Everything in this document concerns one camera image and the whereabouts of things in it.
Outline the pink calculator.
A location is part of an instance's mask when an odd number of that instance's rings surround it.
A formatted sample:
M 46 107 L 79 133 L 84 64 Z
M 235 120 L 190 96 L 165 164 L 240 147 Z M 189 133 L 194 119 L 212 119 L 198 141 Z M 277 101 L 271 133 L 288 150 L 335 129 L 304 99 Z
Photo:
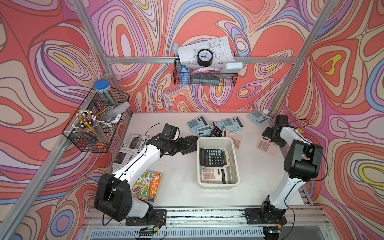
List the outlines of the pink calculator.
M 270 139 L 261 137 L 259 142 L 256 144 L 256 149 L 270 157 L 273 157 L 277 153 L 279 146 L 273 143 Z
M 204 184 L 227 184 L 228 174 L 226 168 L 204 168 L 201 172 Z

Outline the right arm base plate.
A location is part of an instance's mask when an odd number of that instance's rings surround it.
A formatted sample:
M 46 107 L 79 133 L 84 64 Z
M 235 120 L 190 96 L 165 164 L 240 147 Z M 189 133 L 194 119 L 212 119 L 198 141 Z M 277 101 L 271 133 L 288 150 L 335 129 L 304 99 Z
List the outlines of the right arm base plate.
M 285 225 L 287 219 L 285 217 L 286 210 L 272 208 L 269 210 L 262 209 L 244 209 L 243 214 L 248 225 Z

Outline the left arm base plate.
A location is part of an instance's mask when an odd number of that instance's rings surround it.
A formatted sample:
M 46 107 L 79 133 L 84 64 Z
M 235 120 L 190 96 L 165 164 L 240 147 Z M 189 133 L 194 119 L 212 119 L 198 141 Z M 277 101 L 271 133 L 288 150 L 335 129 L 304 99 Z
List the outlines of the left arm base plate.
M 126 226 L 152 226 L 166 223 L 167 210 L 154 209 L 149 211 L 143 218 L 127 217 Z

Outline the cream plastic storage box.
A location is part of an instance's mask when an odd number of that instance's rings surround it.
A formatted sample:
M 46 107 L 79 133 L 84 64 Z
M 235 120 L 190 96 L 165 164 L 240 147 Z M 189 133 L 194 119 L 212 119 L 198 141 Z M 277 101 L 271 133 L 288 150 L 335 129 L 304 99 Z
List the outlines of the cream plastic storage box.
M 197 141 L 198 184 L 203 189 L 231 189 L 240 185 L 234 142 L 226 137 Z

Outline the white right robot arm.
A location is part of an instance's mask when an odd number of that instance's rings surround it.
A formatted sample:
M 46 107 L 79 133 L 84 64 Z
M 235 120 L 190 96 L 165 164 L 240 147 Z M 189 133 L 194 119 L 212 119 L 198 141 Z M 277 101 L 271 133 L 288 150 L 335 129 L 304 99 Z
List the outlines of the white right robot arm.
M 295 192 L 302 185 L 317 178 L 321 169 L 323 147 L 307 140 L 292 126 L 268 127 L 263 136 L 280 147 L 290 147 L 284 160 L 284 176 L 261 207 L 261 216 L 266 218 L 267 222 L 273 222 L 284 216 L 287 204 Z

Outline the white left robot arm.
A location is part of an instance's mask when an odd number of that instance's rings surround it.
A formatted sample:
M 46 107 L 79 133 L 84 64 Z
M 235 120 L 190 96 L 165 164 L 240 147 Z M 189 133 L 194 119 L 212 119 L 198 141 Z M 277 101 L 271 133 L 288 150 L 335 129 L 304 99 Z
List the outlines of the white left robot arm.
M 158 134 L 126 166 L 113 174 L 103 174 L 98 183 L 94 208 L 120 222 L 127 217 L 149 218 L 152 204 L 132 196 L 132 188 L 140 176 L 163 155 L 183 155 L 197 150 L 197 136 L 170 140 Z

